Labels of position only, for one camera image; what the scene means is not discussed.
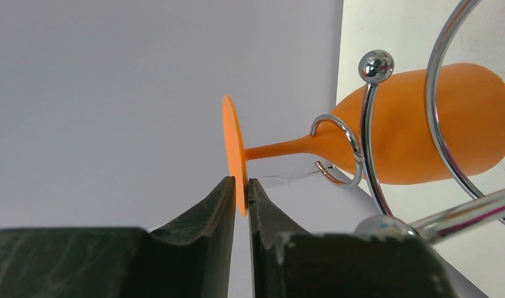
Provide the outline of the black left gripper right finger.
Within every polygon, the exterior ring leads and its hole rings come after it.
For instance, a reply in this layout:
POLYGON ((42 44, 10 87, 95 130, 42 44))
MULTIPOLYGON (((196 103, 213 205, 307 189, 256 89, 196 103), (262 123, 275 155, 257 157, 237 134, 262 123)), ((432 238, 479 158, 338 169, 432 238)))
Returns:
POLYGON ((455 297, 434 251, 400 236, 312 234, 248 182, 255 297, 455 297))

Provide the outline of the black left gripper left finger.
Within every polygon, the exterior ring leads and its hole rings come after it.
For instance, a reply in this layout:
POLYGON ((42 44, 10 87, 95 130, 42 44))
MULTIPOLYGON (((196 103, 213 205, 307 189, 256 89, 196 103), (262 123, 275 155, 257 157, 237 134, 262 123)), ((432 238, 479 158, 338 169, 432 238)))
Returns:
POLYGON ((0 297, 226 297, 235 180, 169 223, 0 229, 0 297))

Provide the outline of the silver wire glass rack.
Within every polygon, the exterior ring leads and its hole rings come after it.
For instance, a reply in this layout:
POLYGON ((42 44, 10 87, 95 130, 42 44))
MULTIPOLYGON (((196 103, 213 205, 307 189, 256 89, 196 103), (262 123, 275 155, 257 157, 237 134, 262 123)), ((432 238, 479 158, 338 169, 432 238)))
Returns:
POLYGON ((366 51, 357 64, 364 85, 313 122, 312 137, 328 138, 320 153, 338 166, 353 162, 352 182, 365 178, 381 211, 358 232, 409 233, 438 243, 491 220, 505 225, 505 189, 486 195, 470 180, 505 157, 505 83, 484 66, 443 64, 477 4, 459 2, 423 70, 396 73, 388 51, 366 51), (393 216, 381 188, 444 179, 471 201, 409 224, 393 216))

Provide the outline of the orange plastic wine glass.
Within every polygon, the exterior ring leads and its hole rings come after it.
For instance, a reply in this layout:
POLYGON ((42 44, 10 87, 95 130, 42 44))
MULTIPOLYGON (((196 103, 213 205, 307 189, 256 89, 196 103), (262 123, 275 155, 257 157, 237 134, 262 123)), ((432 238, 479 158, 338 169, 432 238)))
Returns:
MULTIPOLYGON (((407 185, 450 178, 429 131, 424 80, 424 70, 414 70, 394 74, 378 87, 371 140, 381 183, 407 185)), ((444 65, 436 104, 445 142, 466 175, 484 173, 505 157, 505 83, 497 74, 471 63, 444 65)), ((247 149, 230 97, 223 98, 222 114, 228 166, 242 216, 248 213, 249 160, 309 153, 350 174, 355 172, 346 135, 330 122, 319 124, 315 136, 247 149)))

